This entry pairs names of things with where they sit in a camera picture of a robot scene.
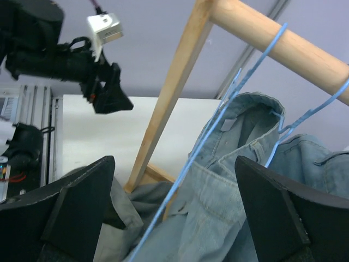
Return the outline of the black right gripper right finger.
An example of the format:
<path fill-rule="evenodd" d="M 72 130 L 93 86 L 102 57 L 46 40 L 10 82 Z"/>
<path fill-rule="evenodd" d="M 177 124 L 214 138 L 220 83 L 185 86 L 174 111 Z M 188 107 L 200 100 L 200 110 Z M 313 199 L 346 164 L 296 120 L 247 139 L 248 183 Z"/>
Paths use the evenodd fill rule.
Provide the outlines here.
<path fill-rule="evenodd" d="M 235 172 L 259 261 L 348 261 L 348 199 L 243 156 Z"/>

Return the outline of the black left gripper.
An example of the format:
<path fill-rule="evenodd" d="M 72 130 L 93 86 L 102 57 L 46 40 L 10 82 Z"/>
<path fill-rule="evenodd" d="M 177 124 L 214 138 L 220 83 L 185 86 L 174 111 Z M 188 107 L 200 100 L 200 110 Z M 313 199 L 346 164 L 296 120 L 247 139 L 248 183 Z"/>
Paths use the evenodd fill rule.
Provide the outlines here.
<path fill-rule="evenodd" d="M 119 76 L 118 64 L 109 64 L 102 51 L 99 60 L 93 64 L 87 81 L 80 84 L 83 97 L 93 104 L 96 114 L 133 109 L 133 103 L 120 87 Z"/>

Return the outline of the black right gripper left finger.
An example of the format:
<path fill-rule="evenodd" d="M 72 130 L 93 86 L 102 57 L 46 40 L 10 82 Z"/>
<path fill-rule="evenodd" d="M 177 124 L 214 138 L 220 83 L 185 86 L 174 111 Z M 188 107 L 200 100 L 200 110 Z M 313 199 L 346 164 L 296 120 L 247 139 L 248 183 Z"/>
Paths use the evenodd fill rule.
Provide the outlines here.
<path fill-rule="evenodd" d="M 45 247 L 66 261 L 93 261 L 115 171 L 113 156 L 1 202 L 1 261 L 39 261 Z"/>

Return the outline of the grey pleated skirt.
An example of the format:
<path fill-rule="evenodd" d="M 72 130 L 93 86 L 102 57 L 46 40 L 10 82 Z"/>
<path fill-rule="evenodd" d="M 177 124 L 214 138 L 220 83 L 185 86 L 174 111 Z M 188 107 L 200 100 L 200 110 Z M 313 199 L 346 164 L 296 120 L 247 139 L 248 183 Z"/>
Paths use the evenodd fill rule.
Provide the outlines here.
<path fill-rule="evenodd" d="M 128 194 L 114 178 L 93 260 L 124 261 L 171 187 L 171 182 L 143 184 Z"/>

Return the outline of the blue wire hanger with skirt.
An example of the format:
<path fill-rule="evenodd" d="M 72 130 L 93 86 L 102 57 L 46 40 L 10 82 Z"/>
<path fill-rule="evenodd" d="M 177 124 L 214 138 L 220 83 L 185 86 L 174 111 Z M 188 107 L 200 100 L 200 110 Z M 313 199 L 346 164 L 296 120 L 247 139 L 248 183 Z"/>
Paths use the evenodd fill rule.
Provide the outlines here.
<path fill-rule="evenodd" d="M 176 178 L 175 182 L 173 183 L 172 187 L 170 188 L 169 192 L 167 193 L 166 197 L 164 198 L 163 202 L 161 203 L 160 207 L 158 208 L 157 212 L 155 213 L 149 227 L 145 231 L 144 235 L 139 241 L 139 244 L 134 249 L 133 253 L 129 257 L 129 261 L 134 261 L 136 258 L 136 255 L 139 253 L 142 245 L 145 243 L 145 241 L 148 239 L 151 231 L 153 230 L 155 223 L 158 221 L 160 215 L 164 211 L 167 204 L 170 202 L 172 197 L 174 196 L 176 190 L 184 180 L 190 166 L 192 165 L 193 161 L 197 157 L 200 149 L 204 145 L 204 143 L 207 141 L 209 135 L 212 133 L 213 129 L 217 126 L 219 120 L 222 118 L 224 112 L 226 111 L 229 104 L 233 101 L 233 99 L 237 96 L 239 91 L 242 89 L 242 87 L 245 85 L 245 83 L 250 79 L 252 74 L 256 71 L 256 69 L 259 67 L 259 65 L 262 63 L 262 61 L 269 55 L 277 41 L 281 38 L 283 33 L 285 32 L 288 24 L 285 22 L 282 27 L 279 29 L 277 34 L 275 35 L 274 39 L 270 42 L 268 47 L 265 49 L 265 51 L 262 53 L 260 58 L 257 60 L 257 62 L 254 64 L 252 68 L 248 70 L 246 75 L 243 77 L 243 79 L 240 81 L 239 84 L 236 84 L 236 80 L 240 75 L 240 71 L 236 74 L 236 76 L 233 78 L 228 90 L 223 96 L 223 99 L 219 103 L 219 106 L 216 108 L 214 114 L 208 121 L 208 124 L 204 128 L 204 131 L 198 138 L 198 142 L 195 143 L 193 150 L 191 151 L 188 160 L 185 162 L 185 165 L 183 166 L 182 170 L 180 171 L 178 177 Z"/>

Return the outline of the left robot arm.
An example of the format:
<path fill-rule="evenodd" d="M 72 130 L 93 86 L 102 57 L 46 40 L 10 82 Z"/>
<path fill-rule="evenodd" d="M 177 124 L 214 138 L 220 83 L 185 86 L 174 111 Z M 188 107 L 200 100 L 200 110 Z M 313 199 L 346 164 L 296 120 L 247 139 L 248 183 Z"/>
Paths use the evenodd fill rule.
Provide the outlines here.
<path fill-rule="evenodd" d="M 77 82 L 97 114 L 132 110 L 121 89 L 121 69 L 103 45 L 123 36 L 120 20 L 93 1 L 90 36 L 58 42 L 64 11 L 55 1 L 1 1 L 1 62 L 14 80 L 21 74 Z"/>

